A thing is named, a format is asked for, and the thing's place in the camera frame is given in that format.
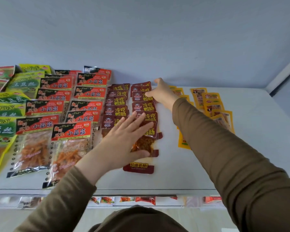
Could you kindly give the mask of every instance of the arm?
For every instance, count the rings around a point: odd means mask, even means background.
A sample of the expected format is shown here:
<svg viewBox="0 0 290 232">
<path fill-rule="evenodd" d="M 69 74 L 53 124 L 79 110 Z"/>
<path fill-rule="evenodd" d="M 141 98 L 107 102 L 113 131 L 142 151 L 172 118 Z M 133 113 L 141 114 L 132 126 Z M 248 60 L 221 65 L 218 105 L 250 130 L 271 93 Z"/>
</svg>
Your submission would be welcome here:
<svg viewBox="0 0 290 232">
<path fill-rule="evenodd" d="M 145 150 L 130 153 L 132 145 L 153 126 L 150 122 L 139 127 L 145 118 L 144 113 L 134 121 L 135 117 L 136 112 L 127 120 L 123 117 L 91 152 L 66 173 L 15 231 L 73 231 L 101 176 L 109 170 L 149 156 Z"/>
<path fill-rule="evenodd" d="M 283 169 L 185 99 L 163 95 L 162 91 L 155 94 L 155 90 L 148 95 L 172 111 L 174 124 L 240 231 L 290 231 L 290 178 Z"/>
</svg>

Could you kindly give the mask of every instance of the person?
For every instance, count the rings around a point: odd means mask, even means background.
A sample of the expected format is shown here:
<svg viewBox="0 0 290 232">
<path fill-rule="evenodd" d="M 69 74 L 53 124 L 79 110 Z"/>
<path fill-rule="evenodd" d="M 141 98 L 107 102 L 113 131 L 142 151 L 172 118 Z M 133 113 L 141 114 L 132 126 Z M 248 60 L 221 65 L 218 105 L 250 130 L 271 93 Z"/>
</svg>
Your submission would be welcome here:
<svg viewBox="0 0 290 232">
<path fill-rule="evenodd" d="M 286 172 L 176 96 L 161 78 L 155 82 L 157 88 L 146 96 L 154 97 L 172 112 L 174 124 L 208 173 L 238 229 L 290 231 L 290 178 Z M 136 140 L 153 125 L 151 122 L 139 127 L 144 114 L 135 117 L 132 113 L 126 120 L 122 118 L 15 231 L 73 231 L 102 175 L 149 156 L 144 150 L 130 152 Z M 133 206 L 109 215 L 90 231 L 186 230 L 162 212 Z"/>
</svg>

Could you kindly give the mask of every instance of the brown long-sleeve shirt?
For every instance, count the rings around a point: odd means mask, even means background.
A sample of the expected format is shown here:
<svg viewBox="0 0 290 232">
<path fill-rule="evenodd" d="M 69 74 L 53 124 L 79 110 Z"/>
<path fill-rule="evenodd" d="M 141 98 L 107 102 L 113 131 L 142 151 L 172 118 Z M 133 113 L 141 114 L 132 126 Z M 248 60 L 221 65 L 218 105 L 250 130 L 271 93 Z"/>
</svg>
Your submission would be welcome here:
<svg viewBox="0 0 290 232">
<path fill-rule="evenodd" d="M 290 231 L 290 178 L 283 169 L 185 99 L 174 103 L 173 121 L 240 231 Z M 73 231 L 95 190 L 76 167 L 72 168 L 15 231 Z M 110 230 L 186 231 L 166 214 L 144 207 L 120 210 L 91 229 Z"/>
</svg>

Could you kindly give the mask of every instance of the white shelf surface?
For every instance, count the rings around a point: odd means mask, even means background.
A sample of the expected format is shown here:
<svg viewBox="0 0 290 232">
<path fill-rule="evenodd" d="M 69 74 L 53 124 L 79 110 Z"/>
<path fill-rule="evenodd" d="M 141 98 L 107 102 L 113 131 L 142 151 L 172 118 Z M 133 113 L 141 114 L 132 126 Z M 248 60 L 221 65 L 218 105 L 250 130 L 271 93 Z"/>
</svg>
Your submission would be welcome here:
<svg viewBox="0 0 290 232">
<path fill-rule="evenodd" d="M 193 101 L 190 87 L 184 93 Z M 263 89 L 207 88 L 220 93 L 226 110 L 233 112 L 236 135 L 257 149 L 290 176 L 290 118 Z M 218 194 L 205 170 L 191 150 L 178 148 L 178 133 L 171 113 L 156 105 L 159 128 L 163 138 L 155 142 L 159 156 L 152 158 L 152 175 L 124 172 L 116 169 L 97 183 L 96 195 L 216 195 Z M 96 141 L 101 138 L 97 132 Z M 0 173 L 0 195 L 46 195 L 41 189 L 47 171 L 6 178 L 11 167 Z"/>
</svg>

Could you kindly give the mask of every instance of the light blue wall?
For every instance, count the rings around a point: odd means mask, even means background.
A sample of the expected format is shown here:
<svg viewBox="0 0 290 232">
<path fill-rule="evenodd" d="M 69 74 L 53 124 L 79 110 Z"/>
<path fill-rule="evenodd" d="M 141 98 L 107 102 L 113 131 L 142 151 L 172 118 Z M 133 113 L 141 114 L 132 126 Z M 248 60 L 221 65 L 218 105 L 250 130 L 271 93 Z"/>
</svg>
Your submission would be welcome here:
<svg viewBox="0 0 290 232">
<path fill-rule="evenodd" d="M 289 62 L 290 0 L 0 0 L 0 65 L 265 87 Z"/>
</svg>

